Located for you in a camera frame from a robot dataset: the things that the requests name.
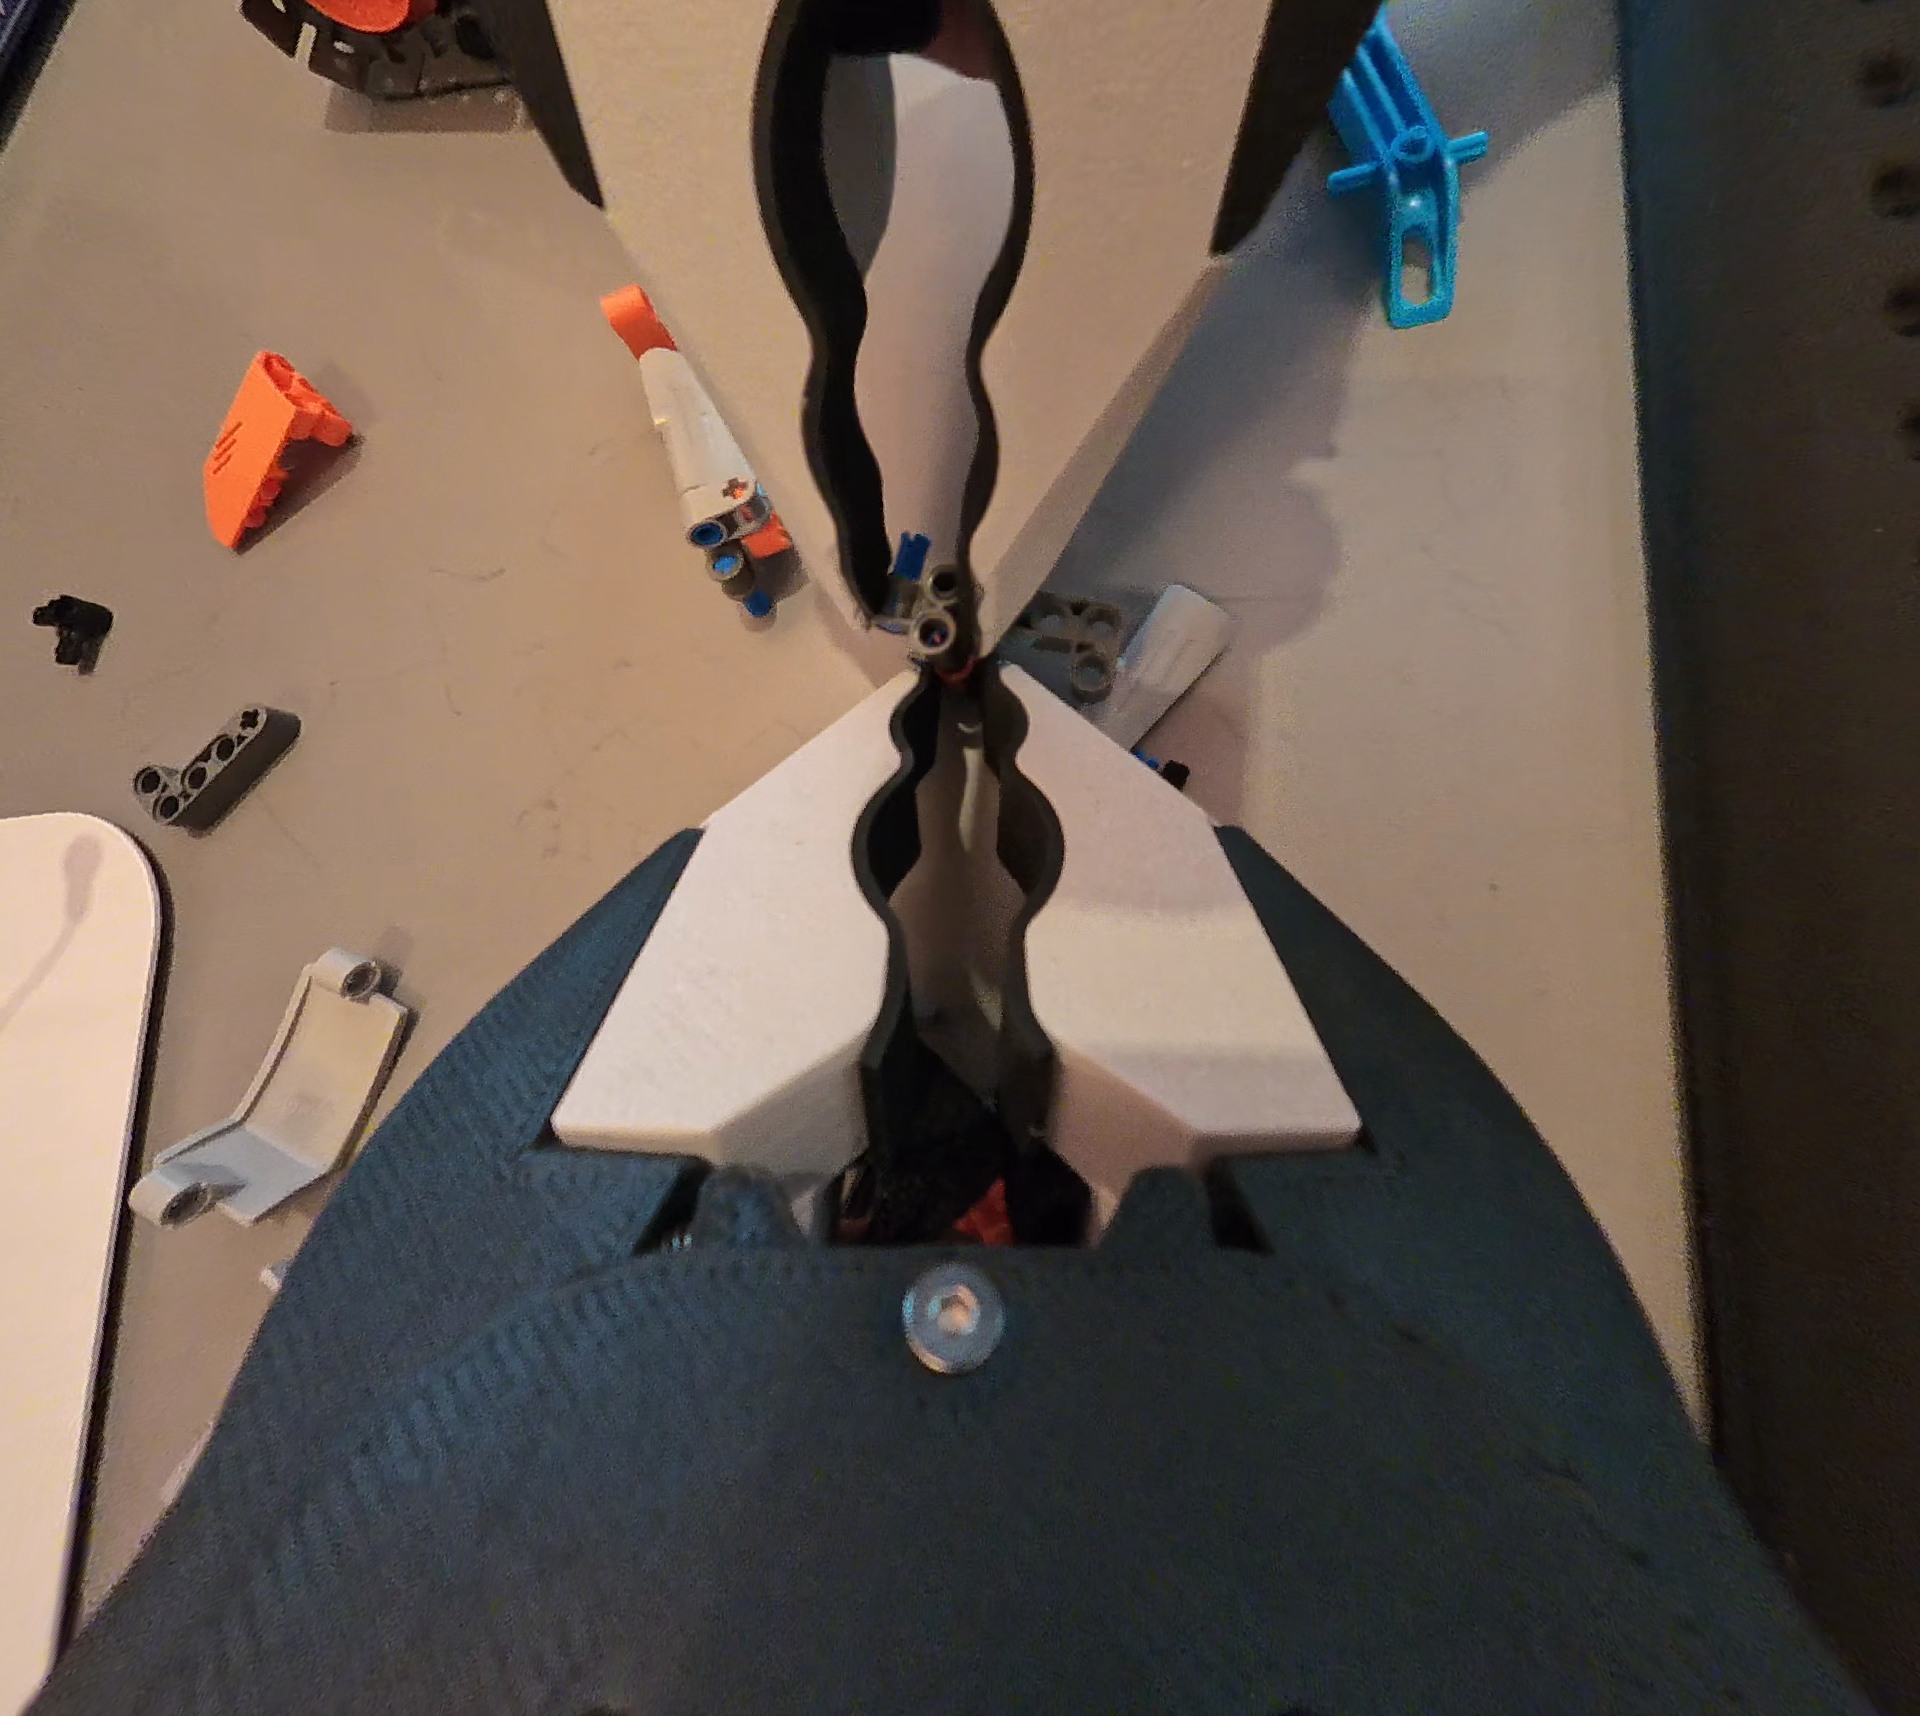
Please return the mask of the orange wedge panel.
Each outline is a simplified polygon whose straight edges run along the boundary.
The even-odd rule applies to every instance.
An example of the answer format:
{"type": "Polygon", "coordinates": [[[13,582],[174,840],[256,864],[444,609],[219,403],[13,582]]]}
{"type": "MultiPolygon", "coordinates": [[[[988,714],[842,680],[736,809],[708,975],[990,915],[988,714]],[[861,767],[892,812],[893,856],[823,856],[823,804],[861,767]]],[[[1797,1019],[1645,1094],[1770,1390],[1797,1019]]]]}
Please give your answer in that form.
{"type": "Polygon", "coordinates": [[[347,452],[351,415],[284,352],[253,352],[201,467],[206,527],[243,552],[311,452],[347,452]]]}

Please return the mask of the grey white orange assembly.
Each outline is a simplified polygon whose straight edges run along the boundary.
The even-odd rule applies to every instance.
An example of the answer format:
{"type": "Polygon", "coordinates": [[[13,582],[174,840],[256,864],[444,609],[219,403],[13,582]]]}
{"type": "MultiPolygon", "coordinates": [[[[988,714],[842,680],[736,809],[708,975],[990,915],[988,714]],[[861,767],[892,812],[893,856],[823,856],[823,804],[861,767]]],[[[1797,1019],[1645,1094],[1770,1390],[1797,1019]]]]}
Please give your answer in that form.
{"type": "Polygon", "coordinates": [[[768,623],[787,591],[795,537],[653,300],[639,285],[625,285],[604,293],[599,305],[621,346],[639,359],[686,547],[699,552],[708,582],[732,597],[752,623],[768,623]]]}

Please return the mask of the dark grey double-hole connector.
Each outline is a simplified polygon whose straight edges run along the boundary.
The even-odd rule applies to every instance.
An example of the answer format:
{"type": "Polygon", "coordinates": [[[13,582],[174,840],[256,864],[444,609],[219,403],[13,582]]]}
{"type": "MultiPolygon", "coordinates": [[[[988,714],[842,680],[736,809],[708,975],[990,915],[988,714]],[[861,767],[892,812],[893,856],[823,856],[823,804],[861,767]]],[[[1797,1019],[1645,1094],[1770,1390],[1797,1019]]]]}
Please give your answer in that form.
{"type": "Polygon", "coordinates": [[[906,656],[938,672],[943,656],[965,651],[983,651],[973,577],[962,563],[935,563],[917,587],[906,656]]]}

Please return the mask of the dark grey beam assembly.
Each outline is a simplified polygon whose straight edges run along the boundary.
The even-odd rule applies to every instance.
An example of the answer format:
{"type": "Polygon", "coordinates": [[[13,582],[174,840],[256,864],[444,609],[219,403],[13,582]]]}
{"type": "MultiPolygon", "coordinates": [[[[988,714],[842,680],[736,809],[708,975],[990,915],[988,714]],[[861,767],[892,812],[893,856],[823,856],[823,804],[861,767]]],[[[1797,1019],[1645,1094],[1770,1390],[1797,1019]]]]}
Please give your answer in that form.
{"type": "Polygon", "coordinates": [[[1036,651],[1059,660],[1063,697],[1072,708],[1093,708],[1112,694],[1125,623],[1119,601],[1040,591],[1023,623],[1029,623],[1036,651]]]}

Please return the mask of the grey curved panel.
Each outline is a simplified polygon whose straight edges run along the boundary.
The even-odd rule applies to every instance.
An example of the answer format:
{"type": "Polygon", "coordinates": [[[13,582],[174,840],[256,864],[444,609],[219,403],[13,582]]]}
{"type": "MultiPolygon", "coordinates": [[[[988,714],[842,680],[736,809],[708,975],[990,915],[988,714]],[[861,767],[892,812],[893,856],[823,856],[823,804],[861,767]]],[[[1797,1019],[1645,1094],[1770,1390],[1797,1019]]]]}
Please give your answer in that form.
{"type": "Polygon", "coordinates": [[[332,1177],[414,1022],[383,983],[388,965],[351,947],[311,959],[241,1104],[151,1159],[131,1217],[183,1227],[219,1210],[251,1227],[332,1177]]]}

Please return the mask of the white book stand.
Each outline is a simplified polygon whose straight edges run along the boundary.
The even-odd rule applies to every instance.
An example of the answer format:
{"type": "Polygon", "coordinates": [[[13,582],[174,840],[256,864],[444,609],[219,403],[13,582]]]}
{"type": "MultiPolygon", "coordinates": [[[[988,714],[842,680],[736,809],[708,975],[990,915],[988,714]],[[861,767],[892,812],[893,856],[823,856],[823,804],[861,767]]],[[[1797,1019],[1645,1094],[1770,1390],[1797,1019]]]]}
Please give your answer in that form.
{"type": "Polygon", "coordinates": [[[163,900],[84,812],[0,826],[0,1707],[63,1640],[163,900]]]}

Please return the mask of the light blue plastic tool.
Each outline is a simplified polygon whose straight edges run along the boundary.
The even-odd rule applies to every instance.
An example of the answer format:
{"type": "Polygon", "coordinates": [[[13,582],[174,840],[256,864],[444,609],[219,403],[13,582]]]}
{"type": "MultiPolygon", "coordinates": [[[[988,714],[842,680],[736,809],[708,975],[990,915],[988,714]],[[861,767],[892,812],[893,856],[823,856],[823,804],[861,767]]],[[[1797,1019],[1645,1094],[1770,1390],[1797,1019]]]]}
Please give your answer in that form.
{"type": "Polygon", "coordinates": [[[1331,197],[1365,194],[1377,227],[1377,300],[1397,332],[1454,311],[1461,166],[1490,154],[1482,132],[1448,135],[1389,14],[1376,14],[1325,99],[1345,166],[1331,197]]]}

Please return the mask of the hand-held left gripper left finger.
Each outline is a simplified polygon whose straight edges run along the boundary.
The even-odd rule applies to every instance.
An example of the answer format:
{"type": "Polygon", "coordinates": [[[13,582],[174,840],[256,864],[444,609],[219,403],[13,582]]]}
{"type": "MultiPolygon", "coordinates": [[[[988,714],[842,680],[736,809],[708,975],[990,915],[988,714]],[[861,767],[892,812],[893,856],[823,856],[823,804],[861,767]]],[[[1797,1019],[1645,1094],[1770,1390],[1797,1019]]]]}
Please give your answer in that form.
{"type": "Polygon", "coordinates": [[[558,1108],[568,1148],[847,1166],[892,944],[855,823],[900,772],[900,672],[715,809],[558,1108]]]}

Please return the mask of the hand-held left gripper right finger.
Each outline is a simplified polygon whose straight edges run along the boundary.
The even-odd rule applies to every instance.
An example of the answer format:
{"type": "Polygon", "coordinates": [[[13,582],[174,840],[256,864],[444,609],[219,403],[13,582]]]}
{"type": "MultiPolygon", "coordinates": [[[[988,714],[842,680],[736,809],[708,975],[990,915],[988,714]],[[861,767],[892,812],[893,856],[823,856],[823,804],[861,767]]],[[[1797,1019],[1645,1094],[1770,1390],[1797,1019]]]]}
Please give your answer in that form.
{"type": "Polygon", "coordinates": [[[983,680],[1016,886],[999,1104],[1069,1172],[1356,1145],[1350,1101],[1208,812],[1023,667],[983,680]]]}

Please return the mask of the silver wedge piece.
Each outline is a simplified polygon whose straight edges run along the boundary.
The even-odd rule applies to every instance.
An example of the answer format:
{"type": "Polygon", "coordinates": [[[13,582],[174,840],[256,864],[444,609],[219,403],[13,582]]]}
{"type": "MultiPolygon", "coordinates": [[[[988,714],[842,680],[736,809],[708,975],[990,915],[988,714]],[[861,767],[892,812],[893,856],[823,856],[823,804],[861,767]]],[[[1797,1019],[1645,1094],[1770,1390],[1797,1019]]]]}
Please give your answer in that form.
{"type": "Polygon", "coordinates": [[[1149,729],[1227,656],[1236,615],[1192,587],[1171,587],[1119,660],[1107,738],[1139,749],[1149,729]]]}

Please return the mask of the dark grey three-hole beam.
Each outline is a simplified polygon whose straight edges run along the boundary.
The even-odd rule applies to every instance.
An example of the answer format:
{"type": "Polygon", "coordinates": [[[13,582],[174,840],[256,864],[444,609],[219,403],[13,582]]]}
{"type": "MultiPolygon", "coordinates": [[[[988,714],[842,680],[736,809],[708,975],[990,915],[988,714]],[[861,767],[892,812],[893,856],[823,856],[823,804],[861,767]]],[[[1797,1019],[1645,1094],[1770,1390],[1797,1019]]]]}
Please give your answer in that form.
{"type": "Polygon", "coordinates": [[[295,738],[295,714],[265,703],[241,708],[181,767],[134,767],[134,804],[165,829],[211,834],[295,738]]]}

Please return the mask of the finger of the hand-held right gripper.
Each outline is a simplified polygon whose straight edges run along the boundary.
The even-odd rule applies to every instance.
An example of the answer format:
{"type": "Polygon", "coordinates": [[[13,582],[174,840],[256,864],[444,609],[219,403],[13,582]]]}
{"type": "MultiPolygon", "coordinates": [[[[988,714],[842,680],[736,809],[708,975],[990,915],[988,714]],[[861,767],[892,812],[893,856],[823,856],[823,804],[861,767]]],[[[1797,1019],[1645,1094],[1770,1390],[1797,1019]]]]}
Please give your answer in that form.
{"type": "Polygon", "coordinates": [[[1016,620],[1185,351],[1268,0],[990,0],[1023,78],[1029,227],[983,346],[999,470],[983,620],[1016,620]]]}
{"type": "Polygon", "coordinates": [[[823,0],[547,0],[604,212],[758,467],[807,577],[873,630],[892,582],[855,411],[863,269],[828,194],[823,0]]]}

